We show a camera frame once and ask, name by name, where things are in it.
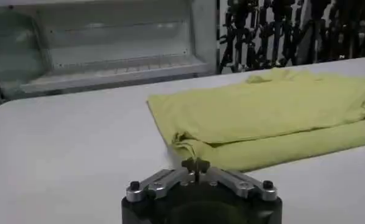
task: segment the towel fold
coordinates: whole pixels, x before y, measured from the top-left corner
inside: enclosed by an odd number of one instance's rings
[[[149,106],[167,144],[225,169],[365,144],[365,78],[272,69],[235,85],[150,96]],[[347,142],[337,141],[343,128]]]

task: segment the white cabinet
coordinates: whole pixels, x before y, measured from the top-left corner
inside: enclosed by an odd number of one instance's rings
[[[4,5],[33,19],[46,66],[21,85],[27,93],[216,70],[216,1],[0,0]]]

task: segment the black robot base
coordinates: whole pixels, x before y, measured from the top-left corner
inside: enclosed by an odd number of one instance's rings
[[[200,159],[131,182],[121,204],[122,224],[282,223],[282,201],[271,181]]]

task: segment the shelf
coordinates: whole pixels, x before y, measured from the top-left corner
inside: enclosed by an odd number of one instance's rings
[[[148,0],[0,0],[0,6],[72,4],[72,3],[90,3],[90,2],[135,2],[135,1],[148,1]]]
[[[192,55],[103,61],[65,66],[21,85],[21,89],[26,93],[35,93],[207,71],[207,64]]]

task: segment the black equipment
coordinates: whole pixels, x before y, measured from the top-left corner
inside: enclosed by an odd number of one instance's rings
[[[305,0],[228,0],[228,11],[224,26],[227,34],[221,44],[227,43],[220,73],[224,67],[232,72],[267,69],[272,67],[303,65],[346,58],[365,57],[365,0],[307,0],[310,3],[311,19],[302,25]],[[331,4],[328,21],[323,19],[325,9]],[[274,20],[268,21],[268,8]],[[250,26],[246,27],[250,17]],[[255,50],[255,37],[259,33],[260,47]],[[273,46],[269,39],[273,36]],[[278,59],[281,38],[282,57]],[[300,44],[309,43],[306,54]],[[242,63],[242,50],[247,45],[246,63]],[[268,60],[268,50],[272,50]]]
[[[243,44],[247,44],[250,51],[253,49],[258,26],[253,25],[254,30],[246,28],[246,20],[251,14],[251,24],[256,23],[258,1],[257,0],[228,0],[228,10],[225,14],[225,26],[227,28],[227,34],[220,37],[220,44],[227,43],[227,47],[224,51],[223,58],[219,65],[219,72],[221,73],[224,67],[230,67],[232,72],[238,72],[244,70],[242,66],[242,49]],[[254,52],[251,51],[251,55],[248,58],[250,61],[254,61]],[[254,62],[248,62],[246,64],[256,65]]]
[[[257,57],[260,63],[260,68],[270,68],[270,61],[268,60],[268,46],[269,37],[274,34],[274,22],[268,23],[267,14],[270,7],[270,0],[265,0],[262,7],[260,7],[260,38],[261,46],[258,50]]]
[[[122,204],[122,224],[281,224],[282,201],[271,181],[188,159],[133,181]]]
[[[328,60],[365,57],[365,0],[336,0],[330,20]]]
[[[277,65],[278,59],[278,47],[280,45],[281,31],[285,35],[284,44],[287,47],[291,41],[291,20],[292,20],[292,7],[295,0],[273,0],[272,10],[274,13],[274,42],[272,53],[272,66]]]
[[[323,49],[327,47],[325,20],[322,19],[322,17],[324,14],[324,10],[330,3],[330,0],[310,0],[310,1],[311,1],[311,19],[305,24],[300,33],[298,32],[294,33],[292,45],[289,49],[289,54],[285,57],[285,59],[282,62],[283,66],[285,66],[290,59],[292,59],[293,65],[299,64],[296,60],[297,48],[310,29],[312,29],[310,48],[308,50],[307,60],[302,64],[312,64],[312,63],[317,63],[319,61],[318,57],[319,37],[321,38]]]

